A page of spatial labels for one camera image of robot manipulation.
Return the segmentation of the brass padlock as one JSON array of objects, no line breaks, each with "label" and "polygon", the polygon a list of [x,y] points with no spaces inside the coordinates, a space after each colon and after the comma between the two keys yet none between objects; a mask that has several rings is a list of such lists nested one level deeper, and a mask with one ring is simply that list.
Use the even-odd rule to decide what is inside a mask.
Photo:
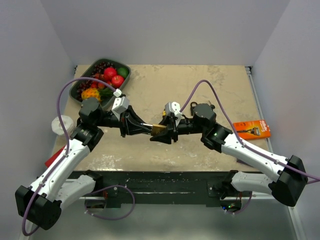
[{"label": "brass padlock", "polygon": [[150,129],[151,136],[158,135],[160,132],[164,131],[167,128],[165,125],[160,124],[142,123],[141,125]]}]

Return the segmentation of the black padlock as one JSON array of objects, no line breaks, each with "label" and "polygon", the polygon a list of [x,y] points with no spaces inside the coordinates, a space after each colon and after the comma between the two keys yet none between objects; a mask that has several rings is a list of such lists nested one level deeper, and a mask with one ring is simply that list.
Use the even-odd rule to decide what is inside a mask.
[{"label": "black padlock", "polygon": [[192,101],[191,103],[190,103],[190,114],[191,114],[191,116],[194,116],[194,114],[195,114],[195,107],[198,105],[198,103],[197,102],[195,102],[195,101]]}]

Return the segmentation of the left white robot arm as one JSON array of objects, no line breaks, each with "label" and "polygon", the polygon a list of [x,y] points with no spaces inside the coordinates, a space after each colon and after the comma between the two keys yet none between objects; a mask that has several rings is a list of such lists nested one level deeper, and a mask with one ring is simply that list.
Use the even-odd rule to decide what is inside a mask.
[{"label": "left white robot arm", "polygon": [[104,190],[102,176],[88,170],[71,184],[64,185],[75,167],[96,147],[103,136],[101,127],[118,128],[126,135],[150,134],[152,125],[145,123],[133,110],[127,97],[117,97],[110,111],[104,111],[96,98],[83,101],[79,122],[67,144],[46,171],[28,187],[15,192],[18,214],[25,224],[30,221],[48,230],[62,211],[85,195],[99,196]]}]

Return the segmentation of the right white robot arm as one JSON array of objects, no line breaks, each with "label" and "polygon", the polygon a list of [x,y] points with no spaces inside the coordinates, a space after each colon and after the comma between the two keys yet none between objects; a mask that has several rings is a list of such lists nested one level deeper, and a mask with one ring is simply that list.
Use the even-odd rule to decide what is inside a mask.
[{"label": "right white robot arm", "polygon": [[259,173],[231,170],[224,180],[212,188],[225,197],[238,192],[258,192],[273,196],[283,205],[294,207],[308,179],[303,161],[276,155],[238,137],[216,121],[216,113],[206,104],[194,107],[192,118],[183,118],[179,104],[167,104],[160,124],[151,126],[151,141],[171,144],[179,135],[201,134],[201,142],[210,150],[232,156]]}]

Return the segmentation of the red apple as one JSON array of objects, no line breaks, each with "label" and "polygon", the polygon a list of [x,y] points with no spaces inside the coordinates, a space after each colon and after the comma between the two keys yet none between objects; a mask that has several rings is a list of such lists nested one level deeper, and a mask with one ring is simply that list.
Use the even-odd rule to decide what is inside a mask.
[{"label": "red apple", "polygon": [[115,75],[111,79],[111,84],[114,88],[118,89],[124,83],[125,79],[121,75]]}]

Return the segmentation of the toy pineapple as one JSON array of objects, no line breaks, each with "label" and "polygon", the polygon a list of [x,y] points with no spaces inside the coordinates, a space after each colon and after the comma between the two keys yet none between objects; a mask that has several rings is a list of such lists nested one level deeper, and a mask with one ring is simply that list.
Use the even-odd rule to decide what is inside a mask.
[{"label": "toy pineapple", "polygon": [[84,100],[87,100],[89,98],[95,98],[97,99],[99,102],[102,101],[101,99],[101,95],[100,95],[100,92],[97,88],[88,88],[86,90],[84,90],[82,93],[81,93],[81,99],[84,101]]}]

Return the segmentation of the green lime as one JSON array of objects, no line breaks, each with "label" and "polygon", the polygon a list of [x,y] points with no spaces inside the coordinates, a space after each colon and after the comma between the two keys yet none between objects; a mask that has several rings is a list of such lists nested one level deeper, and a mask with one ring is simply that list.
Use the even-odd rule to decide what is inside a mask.
[{"label": "green lime", "polygon": [[123,77],[124,79],[127,78],[129,75],[129,70],[125,67],[119,67],[116,71],[117,71],[117,74]]}]

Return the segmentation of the dark green fruit tray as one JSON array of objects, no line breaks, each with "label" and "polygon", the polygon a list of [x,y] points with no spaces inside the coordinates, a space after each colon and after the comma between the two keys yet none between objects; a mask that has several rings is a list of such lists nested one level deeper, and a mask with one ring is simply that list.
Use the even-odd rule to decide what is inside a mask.
[{"label": "dark green fruit tray", "polygon": [[130,75],[131,69],[127,65],[106,58],[98,59],[82,74],[87,80],[76,81],[69,90],[69,96],[78,104],[94,97],[106,109],[115,98],[106,85],[122,90],[129,82]]}]

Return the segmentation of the red pomegranate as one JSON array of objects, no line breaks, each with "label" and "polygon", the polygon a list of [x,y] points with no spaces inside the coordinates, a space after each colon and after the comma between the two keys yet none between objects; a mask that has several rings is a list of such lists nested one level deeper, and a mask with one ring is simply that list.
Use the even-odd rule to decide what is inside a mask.
[{"label": "red pomegranate", "polygon": [[117,70],[113,67],[108,67],[104,70],[103,77],[106,81],[111,80],[114,76],[117,76]]}]

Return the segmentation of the dark cherries bunch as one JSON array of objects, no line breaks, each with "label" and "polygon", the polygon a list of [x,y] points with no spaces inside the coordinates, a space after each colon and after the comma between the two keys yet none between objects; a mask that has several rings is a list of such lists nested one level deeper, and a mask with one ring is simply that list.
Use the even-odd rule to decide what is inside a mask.
[{"label": "dark cherries bunch", "polygon": [[[105,80],[104,79],[104,70],[108,67],[112,67],[115,69],[115,66],[113,63],[105,62],[102,63],[95,63],[93,67],[91,67],[86,73],[84,73],[81,77],[88,77],[93,79],[99,79],[99,80]],[[81,93],[91,88],[92,80],[83,80],[79,81],[76,87],[76,96],[81,99]],[[113,91],[110,88],[105,89],[98,89],[101,95],[101,98],[104,97],[110,97],[113,95]]]}]

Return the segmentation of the purple white card box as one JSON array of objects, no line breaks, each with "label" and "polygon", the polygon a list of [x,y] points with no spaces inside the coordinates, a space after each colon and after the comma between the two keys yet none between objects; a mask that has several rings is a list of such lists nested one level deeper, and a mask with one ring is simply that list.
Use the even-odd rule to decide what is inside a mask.
[{"label": "purple white card box", "polygon": [[248,163],[246,163],[246,162],[244,162],[244,161],[242,161],[242,160],[240,160],[240,159],[237,159],[236,162],[237,162],[237,163],[240,163],[240,164],[242,164],[242,165],[246,165],[246,166],[252,167],[252,165],[250,165],[250,164],[248,164]]}]

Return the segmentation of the orange razor package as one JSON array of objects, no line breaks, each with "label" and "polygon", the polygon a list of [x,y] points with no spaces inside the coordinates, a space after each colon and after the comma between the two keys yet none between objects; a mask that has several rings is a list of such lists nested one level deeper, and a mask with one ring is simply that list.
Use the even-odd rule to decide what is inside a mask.
[{"label": "orange razor package", "polygon": [[233,123],[239,137],[244,140],[260,140],[271,136],[269,125],[264,119]]}]

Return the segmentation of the red box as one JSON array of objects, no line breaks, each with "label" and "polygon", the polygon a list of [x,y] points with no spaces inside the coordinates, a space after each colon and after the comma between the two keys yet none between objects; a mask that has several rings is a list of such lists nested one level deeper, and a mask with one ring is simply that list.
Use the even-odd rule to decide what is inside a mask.
[{"label": "red box", "polygon": [[57,159],[57,157],[61,154],[64,147],[60,148],[56,153],[54,153],[45,163],[44,165],[49,168],[50,165]]}]

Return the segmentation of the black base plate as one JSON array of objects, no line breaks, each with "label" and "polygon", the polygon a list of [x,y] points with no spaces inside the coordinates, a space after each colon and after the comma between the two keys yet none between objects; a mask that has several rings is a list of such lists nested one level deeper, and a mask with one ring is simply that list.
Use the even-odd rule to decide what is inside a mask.
[{"label": "black base plate", "polygon": [[205,205],[220,207],[249,197],[227,186],[227,171],[73,171],[69,179],[88,175],[96,180],[95,193],[87,199],[90,205],[101,200],[106,208],[123,205]]}]

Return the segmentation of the aluminium frame rail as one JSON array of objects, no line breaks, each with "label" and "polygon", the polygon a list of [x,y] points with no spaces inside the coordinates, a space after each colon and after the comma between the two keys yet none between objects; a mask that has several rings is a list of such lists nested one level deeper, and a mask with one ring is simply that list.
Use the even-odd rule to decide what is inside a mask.
[{"label": "aluminium frame rail", "polygon": [[248,77],[248,80],[249,80],[249,84],[250,84],[250,87],[251,87],[251,91],[252,91],[252,94],[253,94],[255,105],[256,105],[256,108],[257,108],[257,111],[258,111],[258,115],[259,115],[259,117],[261,119],[264,119],[264,115],[263,115],[263,112],[262,112],[262,108],[261,108],[261,105],[260,105],[260,102],[259,102],[259,98],[258,98],[258,95],[257,95],[256,87],[255,87],[253,76],[252,76],[252,67],[251,66],[245,66],[244,68],[245,68],[245,71],[246,71],[246,74],[247,74],[247,77]]}]

